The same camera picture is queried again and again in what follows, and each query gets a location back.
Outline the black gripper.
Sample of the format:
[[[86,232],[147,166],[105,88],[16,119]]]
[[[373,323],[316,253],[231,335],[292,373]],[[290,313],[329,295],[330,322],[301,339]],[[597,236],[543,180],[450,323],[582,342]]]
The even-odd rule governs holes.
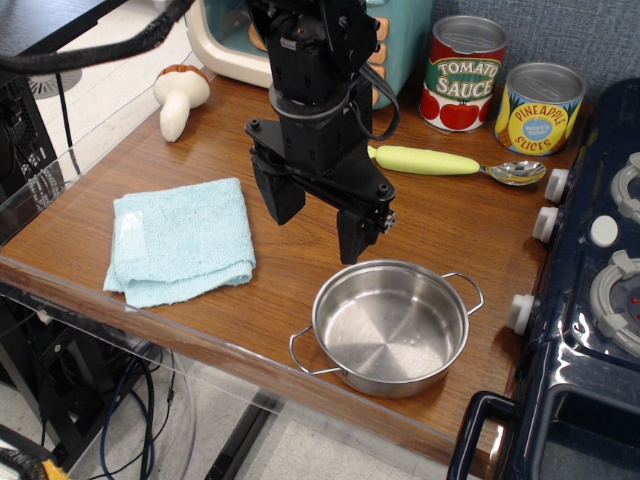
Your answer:
[[[359,256],[395,221],[395,188],[368,154],[373,132],[369,102],[347,102],[326,111],[278,111],[276,120],[246,123],[254,178],[278,225],[289,222],[311,194],[338,210],[340,260]]]

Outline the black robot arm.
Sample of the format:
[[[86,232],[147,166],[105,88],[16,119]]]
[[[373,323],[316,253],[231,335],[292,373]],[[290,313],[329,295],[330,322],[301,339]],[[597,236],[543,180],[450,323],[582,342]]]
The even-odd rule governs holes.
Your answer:
[[[373,92],[398,103],[368,63],[380,23],[363,1],[250,1],[247,9],[267,49],[278,115],[246,125],[257,186],[280,225],[307,195],[334,206],[341,261],[354,264],[395,221],[395,189],[368,153],[400,123],[395,113],[384,133],[373,131]]]

